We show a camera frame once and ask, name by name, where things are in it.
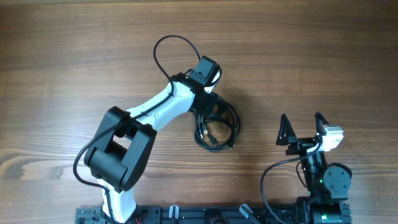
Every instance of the wood grain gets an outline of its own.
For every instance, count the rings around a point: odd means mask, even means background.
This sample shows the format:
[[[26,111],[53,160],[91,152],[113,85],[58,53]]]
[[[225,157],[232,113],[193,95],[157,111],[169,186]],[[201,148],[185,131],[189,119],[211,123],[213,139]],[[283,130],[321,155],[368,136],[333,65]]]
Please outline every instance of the wood grain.
[[[287,158],[275,146],[280,115],[305,137],[321,111],[345,130],[327,159],[353,170],[354,223],[396,222],[397,3],[193,1],[0,7],[1,223],[71,223],[75,208],[101,203],[99,189],[74,179],[73,160],[107,109],[164,88],[152,49],[167,34],[223,67],[215,91],[243,128],[233,150],[211,154],[195,144],[191,114],[173,120],[136,185],[138,204],[260,203],[262,171]],[[169,73],[197,62],[179,40],[158,55]],[[272,202],[306,194],[294,165],[267,177]]]

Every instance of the wooden surface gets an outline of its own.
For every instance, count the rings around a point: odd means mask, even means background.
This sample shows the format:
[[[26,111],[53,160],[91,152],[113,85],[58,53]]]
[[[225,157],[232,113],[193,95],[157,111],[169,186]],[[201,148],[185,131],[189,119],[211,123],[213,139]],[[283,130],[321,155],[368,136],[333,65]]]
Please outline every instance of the wooden surface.
[[[193,140],[183,114],[156,138],[135,188],[138,204],[260,203],[259,181],[286,159],[275,139],[287,113],[299,137],[314,113],[345,131],[328,162],[353,170],[354,223],[398,218],[398,7],[395,1],[139,2],[0,7],[0,222],[71,223],[99,205],[72,163],[104,113],[147,101],[166,85],[152,58],[167,34],[190,39],[223,68],[215,88],[239,111],[231,151]],[[188,44],[158,57],[173,74],[194,67]],[[306,195],[295,164],[266,179],[271,202]],[[93,180],[83,164],[79,171]]]

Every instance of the wooden table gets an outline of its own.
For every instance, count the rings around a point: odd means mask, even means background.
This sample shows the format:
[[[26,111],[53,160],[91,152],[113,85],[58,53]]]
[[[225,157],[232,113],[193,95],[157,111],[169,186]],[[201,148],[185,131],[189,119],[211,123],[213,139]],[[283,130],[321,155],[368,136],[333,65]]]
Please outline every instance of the wooden table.
[[[261,203],[259,181],[287,159],[275,145],[287,113],[298,137],[321,111],[345,131],[328,162],[353,170],[354,223],[398,218],[398,5],[394,1],[190,1],[0,7],[1,223],[72,223],[100,189],[72,163],[112,106],[128,109],[167,84],[152,49],[167,34],[190,39],[223,68],[215,88],[239,111],[233,150],[212,154],[183,114],[157,135],[135,188],[141,205]],[[173,74],[196,65],[167,40]],[[306,195],[295,164],[266,178],[271,202]],[[79,172],[93,180],[83,164]]]

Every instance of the wire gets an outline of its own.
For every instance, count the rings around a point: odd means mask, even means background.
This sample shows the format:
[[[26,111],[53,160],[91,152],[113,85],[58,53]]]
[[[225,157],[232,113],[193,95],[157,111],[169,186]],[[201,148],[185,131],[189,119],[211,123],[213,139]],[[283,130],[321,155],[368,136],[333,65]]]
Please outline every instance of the wire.
[[[297,176],[298,176],[298,178],[300,179],[301,183],[303,184],[303,186],[304,186],[305,188],[307,188],[307,186],[304,184],[303,179],[301,179],[301,176],[300,176],[300,173],[299,173],[299,165],[300,165],[300,164],[301,164],[301,161],[297,163],[297,166],[296,166],[296,173],[297,173]]]
[[[132,122],[135,122],[136,119],[138,119],[138,118],[140,118],[140,117],[146,115],[147,113],[149,113],[149,112],[151,112],[152,110],[156,109],[158,106],[160,106],[160,105],[162,105],[163,103],[165,103],[165,102],[173,95],[173,93],[174,93],[174,84],[173,84],[172,80],[170,79],[169,74],[167,74],[167,72],[163,69],[163,67],[160,65],[160,63],[159,63],[159,61],[157,60],[157,57],[156,57],[156,49],[157,49],[157,46],[158,46],[164,39],[168,39],[168,38],[171,38],[171,37],[183,39],[183,40],[185,40],[186,42],[188,42],[188,43],[192,46],[192,48],[194,49],[196,55],[198,56],[198,59],[200,60],[200,54],[199,54],[199,52],[198,52],[198,49],[194,46],[194,44],[193,44],[192,42],[190,42],[190,41],[189,41],[188,39],[186,39],[185,37],[182,37],[182,36],[180,36],[180,35],[167,35],[167,36],[162,37],[161,39],[159,39],[159,40],[156,42],[155,47],[154,47],[154,60],[155,60],[156,65],[157,65],[157,66],[159,67],[159,69],[163,72],[163,74],[166,76],[166,78],[168,79],[168,81],[169,81],[169,83],[170,83],[170,85],[171,85],[171,91],[170,91],[170,93],[169,93],[162,101],[160,101],[159,103],[157,103],[157,104],[154,105],[153,107],[149,108],[148,110],[142,112],[141,114],[139,114],[139,115],[137,115],[137,116],[135,116],[135,117],[133,117],[133,118],[129,118],[129,119],[127,119],[127,120],[125,120],[125,121],[123,121],[123,122],[121,122],[121,123],[119,123],[119,124],[116,124],[116,125],[114,125],[114,126],[108,128],[107,130],[103,131],[102,133],[99,133],[98,135],[96,135],[91,141],[89,141],[89,142],[80,150],[80,152],[77,154],[77,156],[76,156],[76,158],[75,158],[75,161],[73,162],[73,174],[75,175],[75,177],[76,177],[76,179],[77,179],[78,181],[80,181],[82,184],[86,184],[86,185],[89,185],[89,186],[92,186],[92,187],[99,187],[99,188],[101,188],[101,189],[103,189],[103,190],[105,191],[106,201],[107,201],[108,209],[109,209],[109,215],[110,215],[110,217],[111,217],[111,220],[112,220],[112,223],[113,223],[113,224],[116,224],[116,221],[115,221],[114,215],[113,215],[112,205],[111,205],[110,196],[109,196],[109,189],[108,189],[107,187],[101,185],[101,184],[96,184],[96,183],[92,183],[92,182],[83,180],[83,179],[79,176],[79,173],[77,172],[77,165],[78,165],[78,163],[79,163],[80,158],[81,158],[82,155],[84,154],[84,152],[85,152],[92,144],[94,144],[96,141],[98,141],[100,138],[102,138],[102,137],[105,136],[106,134],[110,133],[111,131],[114,131],[114,130],[116,130],[116,129],[118,129],[118,128],[121,128],[121,127],[127,125],[127,124],[130,124],[130,123],[132,123]]]
[[[216,97],[218,112],[215,114],[203,114],[196,111],[194,138],[200,147],[210,152],[217,152],[223,149],[228,149],[233,147],[235,140],[238,137],[239,131],[241,129],[241,121],[238,116],[238,113],[236,112],[235,108],[232,105],[227,103],[216,93],[212,94],[214,94],[214,96]],[[229,114],[230,119],[222,117],[222,115],[225,113]],[[206,125],[211,122],[221,122],[227,125],[227,127],[231,129],[231,135],[224,143],[219,144],[216,138],[214,138],[213,135],[211,135],[211,133],[208,133]],[[205,142],[205,140],[203,139],[204,134],[207,134],[213,146]]]
[[[302,159],[306,159],[306,158],[308,158],[308,157],[310,157],[310,156],[313,156],[315,153],[318,152],[319,148],[321,147],[321,144],[322,144],[322,139],[320,138],[320,139],[318,140],[318,146],[317,146],[317,148],[316,148],[313,152],[311,152],[310,154],[308,154],[308,155],[306,155],[306,156],[303,156],[303,157],[298,157],[298,158],[294,158],[294,159],[288,159],[288,160],[285,160],[285,161],[277,162],[277,163],[275,163],[275,164],[269,166],[269,167],[262,173],[261,181],[260,181],[260,191],[261,191],[262,199],[263,199],[263,201],[264,201],[266,207],[268,208],[269,212],[276,218],[276,220],[278,220],[278,221],[281,222],[282,224],[286,224],[286,223],[283,222],[281,219],[278,218],[278,216],[274,213],[274,211],[272,211],[271,206],[270,206],[270,205],[268,204],[268,202],[267,202],[266,196],[265,196],[265,194],[264,194],[264,178],[266,177],[266,174],[268,173],[268,171],[270,171],[270,170],[271,170],[272,168],[274,168],[274,167],[277,167],[277,166],[279,166],[279,165],[286,164],[286,163],[289,163],[289,162],[301,161]]]

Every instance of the small robot arm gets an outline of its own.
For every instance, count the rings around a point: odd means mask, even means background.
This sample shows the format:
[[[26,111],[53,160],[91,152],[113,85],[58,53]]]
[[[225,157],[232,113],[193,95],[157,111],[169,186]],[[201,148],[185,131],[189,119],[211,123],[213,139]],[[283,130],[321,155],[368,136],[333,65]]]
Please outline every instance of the small robot arm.
[[[172,91],[172,96],[144,116],[106,134],[94,142],[87,150],[84,162],[100,185],[109,189],[109,199],[115,221],[125,223],[136,209],[133,186],[142,175],[158,131],[178,115],[189,110],[213,109],[207,102],[211,91],[221,78],[220,66],[212,59],[203,56],[199,64],[187,73],[171,77],[172,82],[158,95],[135,108],[123,111],[118,107],[108,110],[96,132],[128,121],[164,100]],[[126,137],[131,140],[129,149],[124,148],[113,137]],[[109,214],[108,199],[104,193],[103,211]]]

